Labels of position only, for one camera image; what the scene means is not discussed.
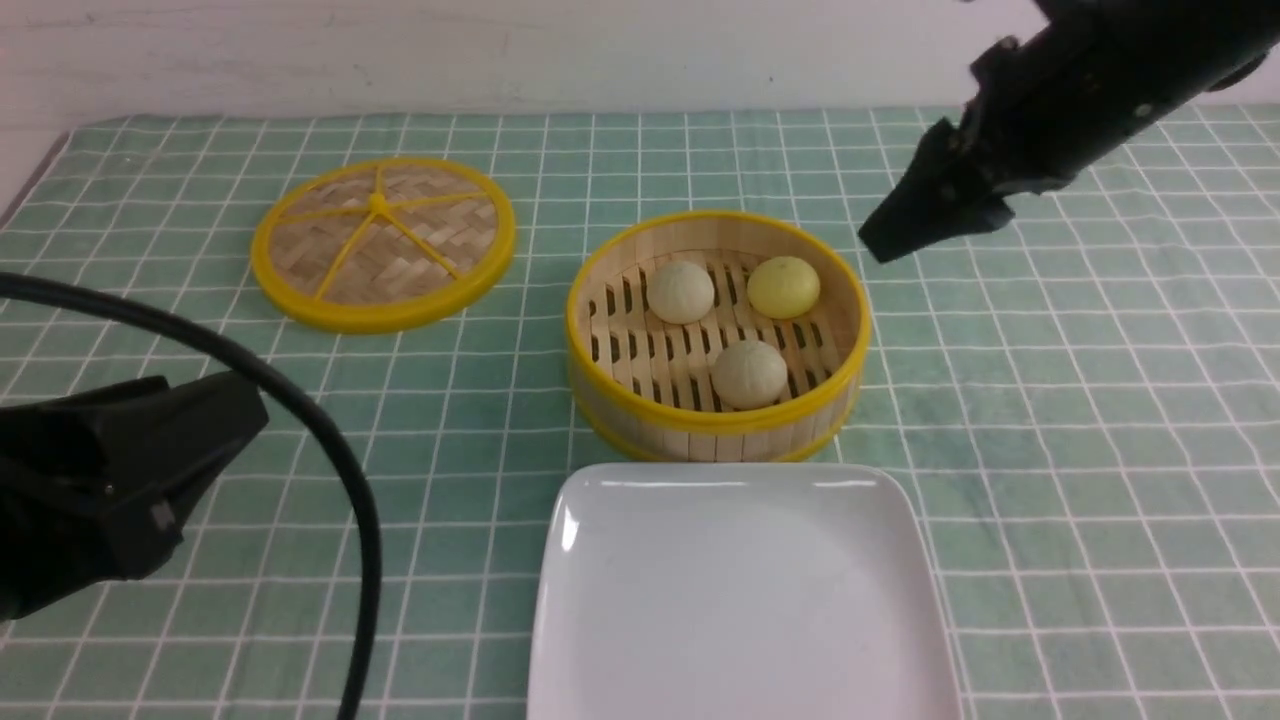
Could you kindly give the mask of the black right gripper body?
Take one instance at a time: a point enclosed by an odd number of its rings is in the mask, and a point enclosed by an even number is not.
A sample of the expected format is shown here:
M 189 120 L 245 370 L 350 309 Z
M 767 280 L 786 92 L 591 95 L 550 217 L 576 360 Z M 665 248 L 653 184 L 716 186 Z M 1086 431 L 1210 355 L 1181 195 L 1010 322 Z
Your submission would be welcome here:
M 1002 38 L 948 141 L 948 196 L 1043 193 L 1277 45 L 1275 1 L 1042 1 L 1046 27 Z

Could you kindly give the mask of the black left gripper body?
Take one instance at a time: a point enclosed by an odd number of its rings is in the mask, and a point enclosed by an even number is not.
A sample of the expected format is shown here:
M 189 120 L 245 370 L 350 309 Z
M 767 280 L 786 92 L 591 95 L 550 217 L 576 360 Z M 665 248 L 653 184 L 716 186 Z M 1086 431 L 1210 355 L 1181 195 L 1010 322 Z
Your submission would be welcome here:
M 164 506 L 125 479 L 133 436 L 123 404 L 3 410 L 3 620 L 166 561 Z

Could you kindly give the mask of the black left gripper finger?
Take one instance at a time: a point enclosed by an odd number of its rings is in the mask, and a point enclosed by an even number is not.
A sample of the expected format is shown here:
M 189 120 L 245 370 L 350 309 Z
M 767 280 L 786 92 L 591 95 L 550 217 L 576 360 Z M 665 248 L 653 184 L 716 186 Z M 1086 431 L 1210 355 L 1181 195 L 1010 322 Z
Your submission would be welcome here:
M 266 421 L 255 386 L 232 372 L 104 389 L 90 407 L 101 454 L 96 578 L 138 580 L 163 566 L 200 500 Z

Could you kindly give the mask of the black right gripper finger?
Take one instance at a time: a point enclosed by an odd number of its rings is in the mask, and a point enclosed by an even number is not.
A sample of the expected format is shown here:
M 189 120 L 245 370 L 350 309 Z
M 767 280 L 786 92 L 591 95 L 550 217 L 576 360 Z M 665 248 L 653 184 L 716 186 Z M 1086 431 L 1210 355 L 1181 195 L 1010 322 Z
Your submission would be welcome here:
M 1014 219 L 998 190 L 1000 155 L 943 118 L 920 138 L 908 169 L 858 232 L 881 264 L 947 240 L 988 234 Z

